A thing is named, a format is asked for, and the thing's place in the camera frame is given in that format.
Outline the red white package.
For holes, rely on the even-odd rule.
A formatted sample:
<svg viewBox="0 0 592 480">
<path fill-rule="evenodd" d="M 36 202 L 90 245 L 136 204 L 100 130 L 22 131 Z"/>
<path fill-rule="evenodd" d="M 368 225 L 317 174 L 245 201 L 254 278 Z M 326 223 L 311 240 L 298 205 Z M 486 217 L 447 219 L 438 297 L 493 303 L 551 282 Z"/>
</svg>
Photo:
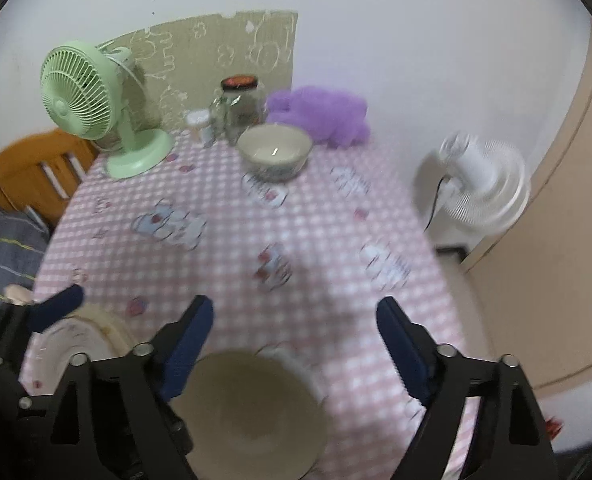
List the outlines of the red white package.
<svg viewBox="0 0 592 480">
<path fill-rule="evenodd" d="M 564 422 L 554 416 L 546 419 L 546 434 L 550 441 L 553 441 L 562 431 Z"/>
</svg>

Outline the wooden chair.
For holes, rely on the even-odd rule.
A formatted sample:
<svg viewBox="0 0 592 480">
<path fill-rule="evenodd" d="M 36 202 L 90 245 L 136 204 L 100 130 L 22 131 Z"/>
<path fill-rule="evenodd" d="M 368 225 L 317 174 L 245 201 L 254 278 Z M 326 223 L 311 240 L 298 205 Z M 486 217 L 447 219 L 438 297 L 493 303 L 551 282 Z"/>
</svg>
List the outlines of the wooden chair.
<svg viewBox="0 0 592 480">
<path fill-rule="evenodd" d="M 98 157 L 86 140 L 61 129 L 25 136 L 0 151 L 0 209 L 33 209 L 54 228 Z"/>
</svg>

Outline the glass jar with lid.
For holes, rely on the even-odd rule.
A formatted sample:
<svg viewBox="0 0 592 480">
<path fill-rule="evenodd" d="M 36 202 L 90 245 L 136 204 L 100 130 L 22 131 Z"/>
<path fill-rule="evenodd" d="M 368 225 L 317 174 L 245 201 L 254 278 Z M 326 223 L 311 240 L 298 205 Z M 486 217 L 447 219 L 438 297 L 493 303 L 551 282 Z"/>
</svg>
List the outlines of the glass jar with lid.
<svg viewBox="0 0 592 480">
<path fill-rule="evenodd" d="M 221 81 L 220 88 L 224 136 L 234 146 L 246 129 L 264 122 L 266 92 L 255 75 L 226 77 Z"/>
</svg>

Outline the glass mug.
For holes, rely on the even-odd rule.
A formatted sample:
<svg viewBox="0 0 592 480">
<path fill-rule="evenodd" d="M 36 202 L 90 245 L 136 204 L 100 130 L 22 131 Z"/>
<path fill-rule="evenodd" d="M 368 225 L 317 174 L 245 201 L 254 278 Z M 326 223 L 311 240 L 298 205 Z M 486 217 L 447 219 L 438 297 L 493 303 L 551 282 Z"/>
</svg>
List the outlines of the glass mug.
<svg viewBox="0 0 592 480">
<path fill-rule="evenodd" d="M 228 99 L 225 96 L 216 96 L 209 105 L 209 111 L 214 124 L 215 136 L 228 140 Z"/>
</svg>

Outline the round yellow flower plate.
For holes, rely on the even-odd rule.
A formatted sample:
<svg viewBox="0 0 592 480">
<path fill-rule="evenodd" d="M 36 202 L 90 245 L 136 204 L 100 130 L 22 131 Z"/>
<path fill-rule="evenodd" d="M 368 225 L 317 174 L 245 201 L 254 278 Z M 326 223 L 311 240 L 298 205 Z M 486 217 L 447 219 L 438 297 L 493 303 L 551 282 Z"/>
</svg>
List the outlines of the round yellow flower plate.
<svg viewBox="0 0 592 480">
<path fill-rule="evenodd" d="M 124 356 L 136 345 L 127 324 L 112 312 L 96 304 L 84 304 L 69 315 L 91 325 L 112 349 L 114 356 Z"/>
</svg>

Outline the green patterned board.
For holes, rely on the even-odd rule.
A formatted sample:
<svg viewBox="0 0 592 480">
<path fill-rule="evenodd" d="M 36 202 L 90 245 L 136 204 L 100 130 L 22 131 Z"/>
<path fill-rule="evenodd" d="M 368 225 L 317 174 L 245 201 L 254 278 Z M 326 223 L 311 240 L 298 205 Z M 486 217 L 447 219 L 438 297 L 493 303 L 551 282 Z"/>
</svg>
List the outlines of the green patterned board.
<svg viewBox="0 0 592 480">
<path fill-rule="evenodd" d="M 102 43 L 131 50 L 124 96 L 136 130 L 182 130 L 190 110 L 206 108 L 220 81 L 254 75 L 265 92 L 293 79 L 298 13 L 285 10 L 207 14 L 141 28 Z"/>
</svg>

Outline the green desk fan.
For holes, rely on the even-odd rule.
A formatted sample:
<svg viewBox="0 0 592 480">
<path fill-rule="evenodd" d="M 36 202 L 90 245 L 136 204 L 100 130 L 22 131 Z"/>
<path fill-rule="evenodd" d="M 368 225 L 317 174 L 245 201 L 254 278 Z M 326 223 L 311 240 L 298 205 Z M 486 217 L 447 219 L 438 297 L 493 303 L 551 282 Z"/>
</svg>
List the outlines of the green desk fan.
<svg viewBox="0 0 592 480">
<path fill-rule="evenodd" d="M 172 136 L 161 128 L 133 128 L 124 96 L 126 77 L 140 81 L 129 48 L 78 40 L 53 48 L 40 68 L 42 104 L 55 125 L 86 141 L 118 136 L 118 147 L 106 158 L 106 171 L 115 180 L 144 174 L 174 147 Z"/>
</svg>

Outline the grey plaid cloth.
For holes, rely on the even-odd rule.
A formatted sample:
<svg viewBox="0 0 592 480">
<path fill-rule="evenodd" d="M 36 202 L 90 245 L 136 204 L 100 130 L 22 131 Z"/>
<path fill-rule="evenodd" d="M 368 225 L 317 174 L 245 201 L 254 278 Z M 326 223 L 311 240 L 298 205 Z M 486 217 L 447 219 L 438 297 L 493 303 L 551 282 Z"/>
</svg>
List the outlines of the grey plaid cloth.
<svg viewBox="0 0 592 480">
<path fill-rule="evenodd" d="M 0 304 L 8 285 L 34 288 L 51 232 L 35 214 L 0 210 Z"/>
</svg>

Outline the pink checkered tablecloth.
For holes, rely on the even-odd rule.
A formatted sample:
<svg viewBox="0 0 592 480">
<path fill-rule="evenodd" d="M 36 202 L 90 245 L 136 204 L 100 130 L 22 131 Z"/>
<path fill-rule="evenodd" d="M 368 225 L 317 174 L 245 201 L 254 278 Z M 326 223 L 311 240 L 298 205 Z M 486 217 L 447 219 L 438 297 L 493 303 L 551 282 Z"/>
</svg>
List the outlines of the pink checkered tablecloth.
<svg viewBox="0 0 592 480">
<path fill-rule="evenodd" d="M 235 148 L 188 136 L 145 174 L 114 180 L 98 159 L 58 222 L 34 296 L 79 284 L 139 340 L 212 300 L 206 350 L 282 346 L 325 394 L 322 479 L 387 479 L 423 411 L 376 328 L 395 298 L 439 342 L 464 349 L 459 312 L 410 197 L 376 144 L 315 148 L 290 182 L 268 184 Z"/>
</svg>

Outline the purple plush cushion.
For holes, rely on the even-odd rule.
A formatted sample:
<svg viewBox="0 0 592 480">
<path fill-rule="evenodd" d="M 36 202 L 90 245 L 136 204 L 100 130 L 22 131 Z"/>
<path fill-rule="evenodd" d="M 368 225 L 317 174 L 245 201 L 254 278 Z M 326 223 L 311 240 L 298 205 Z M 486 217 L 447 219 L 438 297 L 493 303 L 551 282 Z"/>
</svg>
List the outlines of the purple plush cushion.
<svg viewBox="0 0 592 480">
<path fill-rule="evenodd" d="M 278 90 L 267 99 L 268 124 L 290 125 L 304 130 L 314 144 L 336 148 L 369 141 L 368 103 L 353 93 L 307 86 Z"/>
</svg>

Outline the ceramic bowl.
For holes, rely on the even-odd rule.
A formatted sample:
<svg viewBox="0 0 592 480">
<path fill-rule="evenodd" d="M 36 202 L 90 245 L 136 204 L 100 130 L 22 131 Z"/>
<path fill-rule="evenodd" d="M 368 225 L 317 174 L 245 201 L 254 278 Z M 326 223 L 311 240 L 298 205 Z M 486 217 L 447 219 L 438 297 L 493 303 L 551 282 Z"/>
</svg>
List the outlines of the ceramic bowl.
<svg viewBox="0 0 592 480">
<path fill-rule="evenodd" d="M 304 130 L 281 124 L 247 128 L 236 142 L 247 172 L 268 182 L 286 182 L 306 166 L 313 140 Z"/>
<path fill-rule="evenodd" d="M 279 348 L 204 356 L 171 406 L 188 428 L 186 459 L 200 479 L 302 479 L 328 440 L 309 370 Z"/>
<path fill-rule="evenodd" d="M 296 376 L 308 391 L 322 404 L 328 398 L 328 384 L 320 366 L 302 356 L 293 346 L 281 342 L 268 344 L 256 352 L 257 356 L 280 363 L 290 374 Z"/>
</svg>

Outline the red pattern white plate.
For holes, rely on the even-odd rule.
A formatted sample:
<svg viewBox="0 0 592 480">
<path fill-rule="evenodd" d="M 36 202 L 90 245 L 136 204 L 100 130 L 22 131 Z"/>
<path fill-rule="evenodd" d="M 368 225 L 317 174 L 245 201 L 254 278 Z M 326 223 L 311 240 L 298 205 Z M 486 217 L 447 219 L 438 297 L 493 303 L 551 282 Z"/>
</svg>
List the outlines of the red pattern white plate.
<svg viewBox="0 0 592 480">
<path fill-rule="evenodd" d="M 54 393 L 70 359 L 85 353 L 91 361 L 118 356 L 95 322 L 63 318 L 34 337 L 26 356 L 24 384 L 32 394 Z"/>
</svg>

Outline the cotton swab container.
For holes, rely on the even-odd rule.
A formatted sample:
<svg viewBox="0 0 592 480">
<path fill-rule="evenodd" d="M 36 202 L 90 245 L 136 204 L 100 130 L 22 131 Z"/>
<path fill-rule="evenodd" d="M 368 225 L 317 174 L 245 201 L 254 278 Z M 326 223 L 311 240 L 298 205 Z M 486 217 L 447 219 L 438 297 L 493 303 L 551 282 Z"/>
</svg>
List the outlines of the cotton swab container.
<svg viewBox="0 0 592 480">
<path fill-rule="evenodd" d="M 210 110 L 190 110 L 185 114 L 185 122 L 195 144 L 210 148 L 216 142 L 214 121 Z"/>
</svg>

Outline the beige cloth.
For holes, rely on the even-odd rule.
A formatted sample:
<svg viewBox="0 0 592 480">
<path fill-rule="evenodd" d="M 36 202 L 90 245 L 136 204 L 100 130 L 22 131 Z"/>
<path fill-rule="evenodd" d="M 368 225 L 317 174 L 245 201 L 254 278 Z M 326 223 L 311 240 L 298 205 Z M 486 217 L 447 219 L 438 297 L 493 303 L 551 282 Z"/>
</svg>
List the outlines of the beige cloth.
<svg viewBox="0 0 592 480">
<path fill-rule="evenodd" d="M 34 303 L 32 291 L 19 284 L 11 284 L 4 288 L 4 298 L 9 304 L 14 306 L 26 306 Z"/>
</svg>

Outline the white standing fan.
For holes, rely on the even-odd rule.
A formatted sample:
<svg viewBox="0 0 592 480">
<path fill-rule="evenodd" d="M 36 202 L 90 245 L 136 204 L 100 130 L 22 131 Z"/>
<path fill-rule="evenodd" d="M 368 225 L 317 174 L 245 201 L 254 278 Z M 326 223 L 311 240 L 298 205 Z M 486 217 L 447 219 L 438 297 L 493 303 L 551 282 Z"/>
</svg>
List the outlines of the white standing fan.
<svg viewBox="0 0 592 480">
<path fill-rule="evenodd" d="M 425 156 L 413 191 L 426 228 L 443 216 L 464 233 L 487 237 L 517 222 L 528 205 L 531 182 L 524 157 L 513 145 L 458 131 Z"/>
</svg>

